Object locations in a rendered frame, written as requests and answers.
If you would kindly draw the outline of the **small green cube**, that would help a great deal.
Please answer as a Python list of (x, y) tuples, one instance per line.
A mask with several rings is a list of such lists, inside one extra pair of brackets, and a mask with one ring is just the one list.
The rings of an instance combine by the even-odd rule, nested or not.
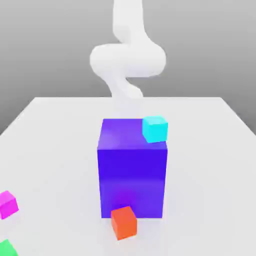
[(17, 251), (8, 239), (0, 242), (0, 256), (18, 256)]

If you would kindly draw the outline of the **small cyan cube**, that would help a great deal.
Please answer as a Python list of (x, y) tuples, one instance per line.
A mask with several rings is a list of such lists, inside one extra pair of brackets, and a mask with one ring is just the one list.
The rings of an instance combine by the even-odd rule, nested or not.
[(142, 134), (148, 143), (165, 142), (168, 137), (168, 122), (161, 115), (142, 119)]

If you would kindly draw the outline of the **large blue box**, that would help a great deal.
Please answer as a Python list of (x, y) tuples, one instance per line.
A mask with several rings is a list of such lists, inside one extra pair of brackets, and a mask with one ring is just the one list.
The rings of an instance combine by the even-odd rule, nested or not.
[(167, 159), (166, 141), (147, 142), (141, 118), (103, 119), (97, 146), (101, 217), (129, 206), (137, 218), (162, 218)]

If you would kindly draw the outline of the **small magenta cube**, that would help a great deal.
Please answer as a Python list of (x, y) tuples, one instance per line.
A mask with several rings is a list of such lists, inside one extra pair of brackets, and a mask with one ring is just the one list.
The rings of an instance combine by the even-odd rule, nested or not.
[(8, 190), (0, 193), (0, 218), (2, 220), (19, 211), (17, 199)]

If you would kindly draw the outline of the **small orange cube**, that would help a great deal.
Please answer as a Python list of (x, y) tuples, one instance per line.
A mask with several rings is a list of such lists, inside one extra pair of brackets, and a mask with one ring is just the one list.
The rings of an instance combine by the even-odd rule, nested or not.
[(137, 218), (130, 206), (112, 210), (110, 218), (118, 241), (137, 234)]

